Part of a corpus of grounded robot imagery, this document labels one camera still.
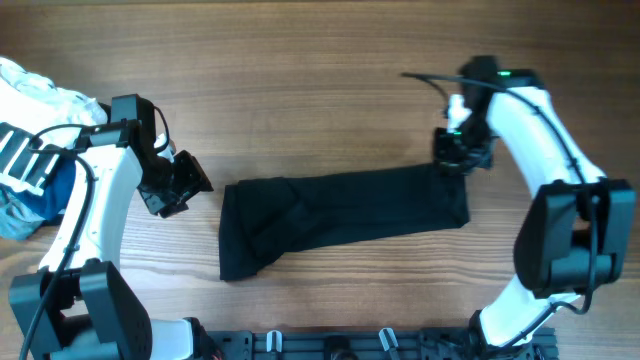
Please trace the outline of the black polo shirt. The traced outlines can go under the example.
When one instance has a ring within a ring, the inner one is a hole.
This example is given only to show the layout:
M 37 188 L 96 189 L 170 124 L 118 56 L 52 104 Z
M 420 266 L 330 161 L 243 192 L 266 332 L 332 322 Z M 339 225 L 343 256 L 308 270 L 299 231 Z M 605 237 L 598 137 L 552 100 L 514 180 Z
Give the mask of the black polo shirt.
M 252 277 L 289 252 L 457 229 L 469 220 L 464 177 L 432 164 L 241 180 L 224 192 L 220 278 Z

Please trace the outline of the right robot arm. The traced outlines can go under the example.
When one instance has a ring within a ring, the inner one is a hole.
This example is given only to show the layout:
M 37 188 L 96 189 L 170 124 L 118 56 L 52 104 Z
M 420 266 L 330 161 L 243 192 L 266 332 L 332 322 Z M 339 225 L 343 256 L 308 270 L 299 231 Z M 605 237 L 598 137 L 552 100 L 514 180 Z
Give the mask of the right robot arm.
M 588 313 L 595 291 L 619 279 L 636 193 L 587 158 L 534 71 L 474 56 L 449 80 L 461 91 L 435 133 L 436 166 L 447 175 L 488 169 L 502 141 L 532 197 L 514 243 L 515 275 L 469 324 L 470 354 L 492 358 L 527 346 L 561 309 Z

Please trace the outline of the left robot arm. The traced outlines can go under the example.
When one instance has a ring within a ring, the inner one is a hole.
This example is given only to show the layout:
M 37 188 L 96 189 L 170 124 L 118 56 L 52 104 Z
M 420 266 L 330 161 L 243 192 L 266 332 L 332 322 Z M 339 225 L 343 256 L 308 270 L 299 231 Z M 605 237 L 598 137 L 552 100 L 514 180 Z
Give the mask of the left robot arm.
M 169 142 L 161 110 L 136 94 L 100 105 L 98 120 L 27 131 L 18 147 L 29 185 L 51 182 L 45 168 L 74 165 L 69 201 L 37 271 L 14 278 L 9 303 L 23 332 L 20 355 L 34 359 L 216 359 L 215 341 L 194 318 L 153 320 L 122 277 L 120 250 L 129 204 L 140 195 L 166 218 L 212 186 L 198 161 Z

